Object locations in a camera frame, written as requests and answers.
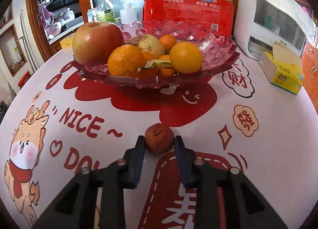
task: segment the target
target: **white tissue dispenser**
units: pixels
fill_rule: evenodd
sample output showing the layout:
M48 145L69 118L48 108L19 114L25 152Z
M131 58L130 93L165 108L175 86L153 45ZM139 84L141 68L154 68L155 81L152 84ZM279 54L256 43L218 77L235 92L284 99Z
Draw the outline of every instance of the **white tissue dispenser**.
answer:
M234 39L247 56L259 60L278 41L300 56L314 25L294 0L238 0Z

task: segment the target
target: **yellow tissue box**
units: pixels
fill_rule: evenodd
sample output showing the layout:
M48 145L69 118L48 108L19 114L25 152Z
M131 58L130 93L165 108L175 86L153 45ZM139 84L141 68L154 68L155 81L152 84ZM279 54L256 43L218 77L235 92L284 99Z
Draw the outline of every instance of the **yellow tissue box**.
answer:
M292 94L298 94L302 88L302 59L285 45L275 42L273 54L263 52L259 66L271 84Z
M60 41L62 49L71 48L73 46L74 35L75 33L72 33Z

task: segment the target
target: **diamond shape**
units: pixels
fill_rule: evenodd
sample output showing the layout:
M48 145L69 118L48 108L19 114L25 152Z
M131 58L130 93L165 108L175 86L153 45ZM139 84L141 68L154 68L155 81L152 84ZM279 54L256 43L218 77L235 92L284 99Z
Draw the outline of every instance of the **diamond shape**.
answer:
M229 143L229 141L231 140L232 136L229 133L229 131L227 130L227 126L225 125L224 128L222 128L220 131L217 132L222 140L222 144L223 144L223 150L226 149L227 144Z

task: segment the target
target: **orange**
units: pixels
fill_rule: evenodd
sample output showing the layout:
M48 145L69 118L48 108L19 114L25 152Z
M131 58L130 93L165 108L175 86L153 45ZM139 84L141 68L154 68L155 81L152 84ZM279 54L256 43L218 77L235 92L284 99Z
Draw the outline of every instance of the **orange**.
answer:
M162 77L171 77L175 74L175 70L173 68L160 68L159 75Z
M170 60L169 55L162 55L158 60Z
M170 62L178 73L189 74L201 69L203 58L196 45L190 42L180 42L171 49Z
M112 76L138 77L138 67L144 67L146 62L141 50L128 44L115 49L107 65Z
M149 52L143 51L143 56L145 57L146 60L152 60L154 59L154 55L150 54Z
M164 35L159 39L159 42L162 44L165 50L171 50L174 45L177 44L177 39L172 35Z
M149 52L146 52L146 51L143 51L143 56L147 61L155 58L152 54L150 54ZM158 75L158 72L159 72L158 68L156 68L156 69L143 69L143 70L140 70L138 72L137 76L138 76L138 78L150 78L150 77Z
M159 60L170 60L169 55L163 55L159 58ZM175 74L175 70L173 68L160 68L159 75L162 77L170 77Z
M143 69L138 72L138 78L150 78L158 75L159 69Z

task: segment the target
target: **small shriveled apple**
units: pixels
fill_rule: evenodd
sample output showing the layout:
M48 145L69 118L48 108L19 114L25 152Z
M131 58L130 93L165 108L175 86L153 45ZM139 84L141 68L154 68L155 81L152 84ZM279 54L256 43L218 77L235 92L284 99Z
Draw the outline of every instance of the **small shriveled apple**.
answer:
M145 133L146 147L154 154L163 154L168 151L174 141L173 131L162 123L147 128Z
M73 54L78 63L94 67L107 63L112 52L124 45L120 29L110 22L90 22L77 29Z

